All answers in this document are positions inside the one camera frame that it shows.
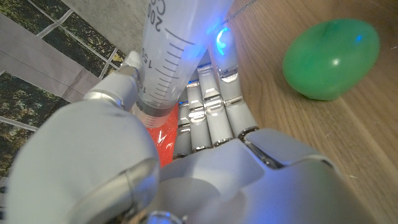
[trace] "syringe graduation markings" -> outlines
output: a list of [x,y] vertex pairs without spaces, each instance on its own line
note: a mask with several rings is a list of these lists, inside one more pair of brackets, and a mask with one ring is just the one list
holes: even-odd
[[[173,33],[172,33],[171,31],[169,31],[167,28],[165,28],[165,30],[166,30],[166,32],[168,32],[170,35],[172,35],[173,37],[175,37],[177,40],[182,41],[182,42],[184,42],[184,43],[186,43],[186,44],[195,45],[194,43],[189,42],[189,41],[187,41],[187,40],[184,40],[184,39],[182,39],[181,37],[179,37],[179,36],[173,34]],[[183,48],[178,47],[177,45],[175,45],[175,44],[173,44],[173,43],[169,43],[169,44],[170,44],[170,46],[173,47],[172,49],[177,49],[178,51],[181,51],[181,54],[182,54],[182,52],[184,51]],[[181,55],[180,55],[180,54],[176,54],[176,53],[173,54],[173,53],[172,53],[172,52],[173,52],[172,49],[170,49],[171,52],[170,52],[170,51],[167,51],[167,53],[168,53],[169,55],[171,55],[173,58],[181,59]],[[179,60],[178,60],[177,63],[173,62],[172,58],[170,58],[169,60],[168,60],[167,58],[165,58],[165,61],[168,62],[168,63],[171,64],[171,65],[175,65],[176,67],[178,66],[178,63],[179,63]],[[168,70],[168,71],[170,71],[170,72],[176,72],[176,68],[173,70],[173,69],[171,69],[171,68],[169,68],[169,67],[166,67],[165,65],[163,65],[163,68],[166,69],[166,70]],[[179,77],[173,77],[173,76],[171,76],[171,75],[168,75],[168,74],[166,74],[166,73],[160,71],[158,68],[155,68],[155,69],[156,69],[156,71],[158,71],[158,72],[161,73],[162,75],[165,75],[166,77],[179,79]],[[172,83],[171,81],[167,81],[167,80],[164,80],[164,79],[162,79],[162,78],[159,78],[159,80],[162,80],[163,82],[166,82],[166,83],[168,83],[168,84],[171,84],[171,83]],[[169,88],[168,84],[162,85],[162,84],[158,83],[159,86],[164,87],[164,88],[166,88],[166,89]],[[167,90],[161,90],[160,88],[156,88],[156,90],[157,90],[157,91],[160,91],[160,93],[154,92],[156,95],[161,96],[161,97],[166,97],[166,96],[163,95],[163,94],[164,94],[164,93],[167,93]],[[154,96],[154,95],[151,95],[151,94],[149,94],[149,95],[150,95],[151,97],[157,99],[157,100],[160,100],[160,101],[168,101],[168,100],[165,100],[165,99],[160,99],[160,98],[158,98],[158,97],[156,97],[156,96]],[[158,102],[158,101],[155,101],[155,100],[152,100],[152,102],[157,103],[157,104],[160,104],[160,105],[162,104],[161,102]]]
[[163,74],[163,75],[165,75],[165,76],[167,76],[167,77],[170,77],[170,78],[179,78],[179,77],[173,77],[173,76],[170,76],[170,75],[168,75],[168,74],[166,74],[166,73],[163,73],[163,72],[161,72],[159,69],[157,69],[157,68],[155,68],[158,72],[160,72],[161,74]]

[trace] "syringe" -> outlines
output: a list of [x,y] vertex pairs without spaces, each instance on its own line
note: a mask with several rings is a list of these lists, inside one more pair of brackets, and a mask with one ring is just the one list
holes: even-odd
[[233,0],[148,0],[133,113],[148,128],[163,125]]

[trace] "wooden table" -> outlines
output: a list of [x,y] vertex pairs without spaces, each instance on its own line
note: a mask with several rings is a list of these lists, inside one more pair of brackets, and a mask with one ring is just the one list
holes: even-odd
[[[235,0],[236,12],[248,0]],[[305,29],[352,17],[381,38],[374,68],[335,101],[309,100],[282,74],[289,44]],[[380,223],[398,223],[398,1],[257,0],[229,21],[244,99],[261,128],[289,134],[331,158]]]

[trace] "green plastic egg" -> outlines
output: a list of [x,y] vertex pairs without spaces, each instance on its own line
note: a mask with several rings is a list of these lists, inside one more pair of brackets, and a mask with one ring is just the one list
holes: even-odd
[[372,25],[356,19],[322,22],[292,42],[283,61],[284,76],[308,98],[334,100],[368,73],[379,51]]

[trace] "blue light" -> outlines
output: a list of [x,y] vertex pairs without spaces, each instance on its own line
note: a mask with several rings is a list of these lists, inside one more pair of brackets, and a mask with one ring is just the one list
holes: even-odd
[[218,33],[218,35],[217,35],[217,42],[216,42],[216,44],[217,44],[218,52],[219,52],[221,55],[224,55],[223,49],[226,47],[226,44],[220,42],[220,38],[221,38],[221,35],[223,35],[223,32],[229,31],[229,30],[230,30],[230,28],[225,27],[225,28],[222,29],[222,30]]

